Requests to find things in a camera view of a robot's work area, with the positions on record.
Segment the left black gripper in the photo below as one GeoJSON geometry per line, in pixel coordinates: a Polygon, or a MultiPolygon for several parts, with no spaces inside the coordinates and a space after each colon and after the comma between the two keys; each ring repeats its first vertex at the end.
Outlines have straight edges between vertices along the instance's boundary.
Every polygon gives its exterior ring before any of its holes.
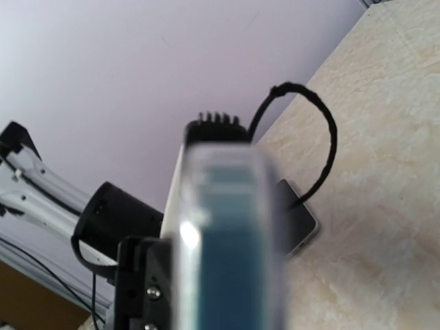
{"type": "Polygon", "coordinates": [[[129,236],[118,247],[113,328],[170,329],[173,244],[129,236]]]}

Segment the black phone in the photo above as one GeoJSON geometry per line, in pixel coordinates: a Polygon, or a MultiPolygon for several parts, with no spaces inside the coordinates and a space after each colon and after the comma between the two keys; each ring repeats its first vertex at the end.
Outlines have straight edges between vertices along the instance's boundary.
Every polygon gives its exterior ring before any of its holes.
{"type": "Polygon", "coordinates": [[[257,181],[247,166],[209,165],[201,186],[208,213],[201,226],[196,329],[264,329],[265,234],[257,181]]]}
{"type": "Polygon", "coordinates": [[[301,204],[292,208],[299,196],[286,179],[280,180],[276,187],[280,197],[281,219],[284,221],[284,253],[290,259],[316,237],[320,224],[307,205],[301,204]]]}

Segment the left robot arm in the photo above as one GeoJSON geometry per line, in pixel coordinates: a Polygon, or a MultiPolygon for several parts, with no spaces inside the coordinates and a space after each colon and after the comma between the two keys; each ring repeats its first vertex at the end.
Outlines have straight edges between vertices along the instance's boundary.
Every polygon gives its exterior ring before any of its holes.
{"type": "Polygon", "coordinates": [[[338,129],[306,86],[271,88],[249,127],[200,113],[186,125],[170,194],[158,212],[106,182],[88,196],[44,165],[27,129],[1,133],[1,212],[58,237],[115,287],[106,329],[284,329],[283,263],[293,215],[331,172],[338,129]],[[252,143],[263,114],[287,94],[323,115],[330,148],[316,182],[290,199],[252,143]]]}

